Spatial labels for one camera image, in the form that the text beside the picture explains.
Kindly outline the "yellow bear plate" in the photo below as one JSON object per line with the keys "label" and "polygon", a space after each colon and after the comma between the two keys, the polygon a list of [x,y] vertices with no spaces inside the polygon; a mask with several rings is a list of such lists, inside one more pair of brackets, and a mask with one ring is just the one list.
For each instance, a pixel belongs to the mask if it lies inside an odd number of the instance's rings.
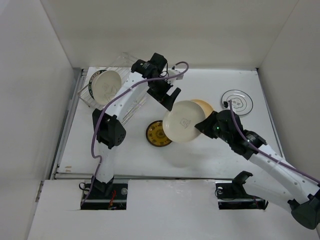
{"label": "yellow bear plate", "polygon": [[211,113],[214,111],[214,108],[204,100],[192,99],[191,101],[198,104],[202,108],[206,118],[210,116]]}

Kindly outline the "cream plate square logo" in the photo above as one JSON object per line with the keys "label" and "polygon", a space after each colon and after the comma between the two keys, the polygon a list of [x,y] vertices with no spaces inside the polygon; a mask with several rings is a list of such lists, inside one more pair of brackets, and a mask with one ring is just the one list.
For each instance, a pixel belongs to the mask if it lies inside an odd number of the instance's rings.
{"label": "cream plate square logo", "polygon": [[197,103],[183,100],[174,103],[172,110],[165,113],[162,127],[165,135],[171,141],[187,143],[201,134],[195,125],[205,119],[205,112]]}

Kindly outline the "yellow patterned plate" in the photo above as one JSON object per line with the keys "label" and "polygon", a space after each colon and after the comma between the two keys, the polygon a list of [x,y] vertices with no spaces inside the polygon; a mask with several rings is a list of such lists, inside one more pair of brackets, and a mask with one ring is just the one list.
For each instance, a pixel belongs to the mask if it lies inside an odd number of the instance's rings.
{"label": "yellow patterned plate", "polygon": [[151,122],[146,128],[145,137],[149,144],[157,148],[166,147],[172,143],[164,132],[162,120]]}

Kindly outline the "white plate black rim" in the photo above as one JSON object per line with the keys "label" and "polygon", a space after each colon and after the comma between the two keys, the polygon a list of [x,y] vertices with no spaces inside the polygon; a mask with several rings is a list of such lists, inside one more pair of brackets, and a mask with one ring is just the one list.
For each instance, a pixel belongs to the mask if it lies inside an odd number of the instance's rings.
{"label": "white plate black rim", "polygon": [[238,116],[248,115],[253,110],[253,100],[241,90],[228,90],[221,97],[221,104],[232,103],[232,109]]}

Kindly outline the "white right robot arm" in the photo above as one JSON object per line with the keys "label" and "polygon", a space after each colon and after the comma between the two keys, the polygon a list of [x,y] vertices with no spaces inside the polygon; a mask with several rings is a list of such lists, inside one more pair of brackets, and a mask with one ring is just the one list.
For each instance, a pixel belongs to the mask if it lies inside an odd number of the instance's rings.
{"label": "white right robot arm", "polygon": [[257,133],[246,130],[232,109],[213,111],[195,128],[211,139],[221,139],[231,150],[260,167],[283,189],[259,187],[257,194],[289,211],[303,227],[314,230],[320,223],[320,181],[279,157]]}

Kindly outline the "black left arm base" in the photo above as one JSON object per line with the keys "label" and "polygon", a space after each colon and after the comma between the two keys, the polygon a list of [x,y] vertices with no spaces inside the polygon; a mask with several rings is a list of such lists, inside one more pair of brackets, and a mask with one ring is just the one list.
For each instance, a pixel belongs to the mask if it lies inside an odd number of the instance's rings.
{"label": "black left arm base", "polygon": [[94,187],[90,191],[90,186],[89,182],[81,182],[79,184],[79,188],[82,191],[81,210],[122,211],[127,209],[129,182],[126,179],[115,179],[108,195]]}

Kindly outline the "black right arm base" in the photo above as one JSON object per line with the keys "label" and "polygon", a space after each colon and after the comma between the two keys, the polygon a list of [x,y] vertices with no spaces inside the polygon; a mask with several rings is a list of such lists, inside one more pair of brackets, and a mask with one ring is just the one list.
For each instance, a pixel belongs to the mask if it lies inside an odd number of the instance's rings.
{"label": "black right arm base", "polygon": [[266,210],[267,200],[249,195],[244,189],[246,180],[252,176],[252,173],[242,171],[233,179],[215,182],[214,195],[219,210]]}

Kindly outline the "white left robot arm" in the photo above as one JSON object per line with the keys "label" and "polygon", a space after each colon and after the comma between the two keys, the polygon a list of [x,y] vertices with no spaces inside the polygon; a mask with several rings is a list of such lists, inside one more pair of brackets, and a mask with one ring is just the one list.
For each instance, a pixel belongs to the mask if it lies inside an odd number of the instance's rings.
{"label": "white left robot arm", "polygon": [[95,144],[104,145],[110,150],[123,142],[126,136],[124,122],[129,117],[129,112],[138,105],[141,95],[150,95],[165,109],[171,111],[181,92],[180,88],[176,88],[172,94],[168,94],[173,86],[170,80],[175,80],[183,74],[176,71],[168,73],[168,61],[159,53],[154,53],[147,61],[138,59],[131,66],[130,72],[140,74],[142,79],[129,81],[116,70],[107,69],[89,83],[94,100],[103,106],[102,109],[96,108],[92,113],[94,133],[91,155],[99,162],[91,178],[90,189],[103,199],[109,197],[112,192],[114,160],[106,153],[95,154]]}

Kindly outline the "white plate dark lettered rim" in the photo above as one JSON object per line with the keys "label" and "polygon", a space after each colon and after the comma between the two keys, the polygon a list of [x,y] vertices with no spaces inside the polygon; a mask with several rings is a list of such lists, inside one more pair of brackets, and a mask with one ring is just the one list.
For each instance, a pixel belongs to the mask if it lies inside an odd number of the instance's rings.
{"label": "white plate dark lettered rim", "polygon": [[103,70],[98,70],[96,71],[90,78],[89,82],[88,82],[88,91],[90,96],[94,99],[94,95],[93,95],[93,82],[95,80],[96,77],[98,77],[99,75],[101,75],[102,73],[106,72],[105,69]]}

